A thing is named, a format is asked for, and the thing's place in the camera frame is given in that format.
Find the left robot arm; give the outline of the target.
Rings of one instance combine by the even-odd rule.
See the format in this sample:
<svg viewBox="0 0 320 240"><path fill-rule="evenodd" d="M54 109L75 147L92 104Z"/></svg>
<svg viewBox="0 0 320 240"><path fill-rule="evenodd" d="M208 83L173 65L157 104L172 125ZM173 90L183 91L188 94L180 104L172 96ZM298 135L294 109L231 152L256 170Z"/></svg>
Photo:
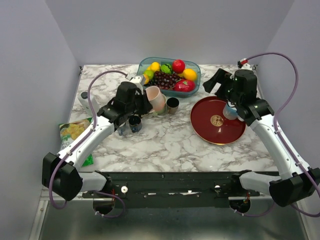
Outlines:
<svg viewBox="0 0 320 240"><path fill-rule="evenodd" d="M104 198L110 194L108 178L99 172L80 173L87 157L109 135L115 132L132 115L150 112L150 104L142 85L124 81L115 97L101 107L89 127L69 146L57 154L47 153L42 161L42 185L66 201L78 193L94 191Z"/></svg>

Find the light green mug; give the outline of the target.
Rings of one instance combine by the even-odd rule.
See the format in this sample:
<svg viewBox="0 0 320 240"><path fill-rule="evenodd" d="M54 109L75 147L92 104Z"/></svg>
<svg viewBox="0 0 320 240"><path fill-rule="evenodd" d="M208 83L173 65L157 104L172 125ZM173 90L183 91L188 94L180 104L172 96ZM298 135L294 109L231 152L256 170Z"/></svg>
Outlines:
<svg viewBox="0 0 320 240"><path fill-rule="evenodd" d="M158 116L158 115L162 115L162 114L164 114L165 112L166 112L166 110L167 110L167 98L166 98L166 96L164 95L164 94L162 94L162 98L163 98L163 100L164 100L164 105L163 105L163 107L162 107L162 109L161 110L159 110L159 111L153 111L152 112L152 114L154 115L154 116Z"/></svg>

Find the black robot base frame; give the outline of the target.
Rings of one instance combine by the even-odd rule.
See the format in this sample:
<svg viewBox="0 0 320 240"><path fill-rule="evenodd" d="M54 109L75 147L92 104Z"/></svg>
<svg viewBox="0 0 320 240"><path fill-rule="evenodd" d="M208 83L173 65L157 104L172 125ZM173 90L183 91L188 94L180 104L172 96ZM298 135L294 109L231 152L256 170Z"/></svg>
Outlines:
<svg viewBox="0 0 320 240"><path fill-rule="evenodd" d="M228 208L229 200L259 193L243 189L233 172L103 172L104 193L120 197L126 208Z"/></svg>

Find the pink mug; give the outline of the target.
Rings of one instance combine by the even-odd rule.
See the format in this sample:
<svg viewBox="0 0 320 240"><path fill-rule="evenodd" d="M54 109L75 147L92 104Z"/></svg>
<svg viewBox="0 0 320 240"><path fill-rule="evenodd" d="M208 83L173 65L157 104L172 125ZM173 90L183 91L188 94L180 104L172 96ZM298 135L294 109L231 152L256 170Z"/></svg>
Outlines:
<svg viewBox="0 0 320 240"><path fill-rule="evenodd" d="M149 86L145 89L147 99L153 107L154 111L159 111L164 106L162 92L157 86Z"/></svg>

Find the dark blue mug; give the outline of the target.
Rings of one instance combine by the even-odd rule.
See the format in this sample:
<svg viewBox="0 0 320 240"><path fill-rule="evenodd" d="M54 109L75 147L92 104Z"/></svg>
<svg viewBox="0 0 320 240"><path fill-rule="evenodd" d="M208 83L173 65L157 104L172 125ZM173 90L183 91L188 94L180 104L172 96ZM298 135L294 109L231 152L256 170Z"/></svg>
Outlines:
<svg viewBox="0 0 320 240"><path fill-rule="evenodd" d="M138 133L142 129L142 120L137 115L131 116L128 119L128 124L133 133Z"/></svg>

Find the light blue mug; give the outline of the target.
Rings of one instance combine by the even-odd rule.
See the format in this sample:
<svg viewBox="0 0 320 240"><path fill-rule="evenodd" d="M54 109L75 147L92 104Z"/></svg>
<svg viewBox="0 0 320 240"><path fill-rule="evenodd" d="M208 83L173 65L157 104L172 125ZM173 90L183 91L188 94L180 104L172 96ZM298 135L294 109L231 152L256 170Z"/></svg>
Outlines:
<svg viewBox="0 0 320 240"><path fill-rule="evenodd" d="M223 108L223 116L228 120L236 120L243 122L244 120L238 115L236 107L231 103L227 102Z"/></svg>

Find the grey blue mug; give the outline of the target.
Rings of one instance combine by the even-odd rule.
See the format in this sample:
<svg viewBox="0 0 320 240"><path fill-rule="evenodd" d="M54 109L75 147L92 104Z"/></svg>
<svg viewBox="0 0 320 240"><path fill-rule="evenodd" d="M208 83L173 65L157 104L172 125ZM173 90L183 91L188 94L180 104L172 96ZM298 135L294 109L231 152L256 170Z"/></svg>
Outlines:
<svg viewBox="0 0 320 240"><path fill-rule="evenodd" d="M118 128L117 128L117 132L120 136L123 136L125 131L127 129L127 124L126 123L123 123L122 125L120 125Z"/></svg>

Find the brown mug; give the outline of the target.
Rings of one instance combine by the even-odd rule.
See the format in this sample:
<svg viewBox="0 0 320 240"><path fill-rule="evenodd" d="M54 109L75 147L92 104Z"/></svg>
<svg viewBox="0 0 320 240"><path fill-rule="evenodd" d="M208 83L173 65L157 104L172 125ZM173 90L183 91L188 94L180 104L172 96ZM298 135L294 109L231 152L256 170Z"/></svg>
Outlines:
<svg viewBox="0 0 320 240"><path fill-rule="evenodd" d="M180 101L175 97L170 97L166 101L167 112L171 115L174 115L179 108Z"/></svg>

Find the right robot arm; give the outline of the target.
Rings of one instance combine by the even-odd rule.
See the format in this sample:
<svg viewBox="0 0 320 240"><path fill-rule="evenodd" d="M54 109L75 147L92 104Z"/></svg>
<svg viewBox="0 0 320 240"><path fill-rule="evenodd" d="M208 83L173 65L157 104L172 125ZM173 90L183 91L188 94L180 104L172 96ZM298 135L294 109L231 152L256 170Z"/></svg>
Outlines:
<svg viewBox="0 0 320 240"><path fill-rule="evenodd" d="M313 194L320 183L320 169L311 168L292 149L275 122L275 113L269 103L257 96L257 77L252 70L238 69L234 73L218 69L214 76L203 83L210 93L220 87L215 95L235 106L238 116L260 138L275 162L279 177L244 170L235 174L230 191L241 196L247 190L272 197L280 207L289 206Z"/></svg>

